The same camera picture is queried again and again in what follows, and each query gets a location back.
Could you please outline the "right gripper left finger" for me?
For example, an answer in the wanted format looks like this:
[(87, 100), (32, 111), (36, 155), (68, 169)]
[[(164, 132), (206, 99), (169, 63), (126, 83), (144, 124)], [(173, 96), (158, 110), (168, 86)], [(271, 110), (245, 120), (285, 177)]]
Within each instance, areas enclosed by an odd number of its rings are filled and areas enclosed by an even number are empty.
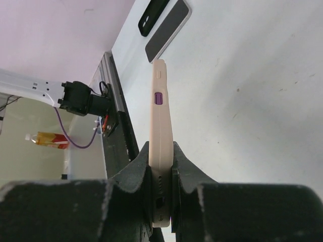
[(109, 179), (12, 181), (1, 188), (1, 241), (148, 241), (148, 145)]

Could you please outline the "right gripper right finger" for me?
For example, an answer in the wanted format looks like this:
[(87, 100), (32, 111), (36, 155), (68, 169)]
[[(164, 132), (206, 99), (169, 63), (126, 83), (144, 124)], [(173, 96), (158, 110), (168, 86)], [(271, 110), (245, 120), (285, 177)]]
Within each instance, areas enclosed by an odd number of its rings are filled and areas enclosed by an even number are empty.
[(322, 241), (322, 201), (309, 187), (219, 183), (174, 144), (177, 241)]

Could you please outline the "bare phone silver edge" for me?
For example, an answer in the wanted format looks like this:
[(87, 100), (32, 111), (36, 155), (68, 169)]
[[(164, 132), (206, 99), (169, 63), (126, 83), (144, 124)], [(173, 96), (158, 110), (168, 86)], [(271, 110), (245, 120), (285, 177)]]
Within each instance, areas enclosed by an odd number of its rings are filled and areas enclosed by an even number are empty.
[(145, 46), (145, 53), (149, 63), (158, 59), (172, 40), (187, 23), (192, 10), (187, 1), (176, 1), (168, 15), (157, 28)]

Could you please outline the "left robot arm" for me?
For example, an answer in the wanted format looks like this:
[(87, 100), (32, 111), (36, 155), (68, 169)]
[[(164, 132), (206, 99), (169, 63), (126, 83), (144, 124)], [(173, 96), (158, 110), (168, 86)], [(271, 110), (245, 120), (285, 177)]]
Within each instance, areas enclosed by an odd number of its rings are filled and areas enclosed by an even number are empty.
[(105, 116), (112, 105), (110, 98), (92, 94), (82, 82), (50, 82), (3, 69), (1, 93), (40, 101), (79, 116)]

